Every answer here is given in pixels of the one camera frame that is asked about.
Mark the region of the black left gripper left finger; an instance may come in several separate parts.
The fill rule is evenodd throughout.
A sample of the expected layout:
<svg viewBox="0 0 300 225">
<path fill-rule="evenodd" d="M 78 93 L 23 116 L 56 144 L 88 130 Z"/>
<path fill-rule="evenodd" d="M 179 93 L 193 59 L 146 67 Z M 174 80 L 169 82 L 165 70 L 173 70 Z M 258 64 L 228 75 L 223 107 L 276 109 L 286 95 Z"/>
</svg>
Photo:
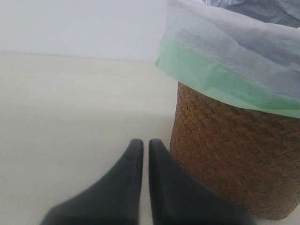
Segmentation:
<svg viewBox="0 0 300 225">
<path fill-rule="evenodd" d="M 142 177 L 143 142 L 133 139 L 98 182 L 51 208 L 41 224 L 137 225 Z"/>
</svg>

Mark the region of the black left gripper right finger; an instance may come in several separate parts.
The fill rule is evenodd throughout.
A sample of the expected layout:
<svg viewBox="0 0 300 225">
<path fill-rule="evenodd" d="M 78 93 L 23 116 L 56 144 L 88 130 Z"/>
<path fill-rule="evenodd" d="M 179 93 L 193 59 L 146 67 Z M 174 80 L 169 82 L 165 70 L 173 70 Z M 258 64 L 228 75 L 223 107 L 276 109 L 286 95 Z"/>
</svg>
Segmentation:
<svg viewBox="0 0 300 225">
<path fill-rule="evenodd" d="M 149 189 L 155 225 L 254 225 L 251 214 L 193 179 L 163 142 L 149 142 Z"/>
</svg>

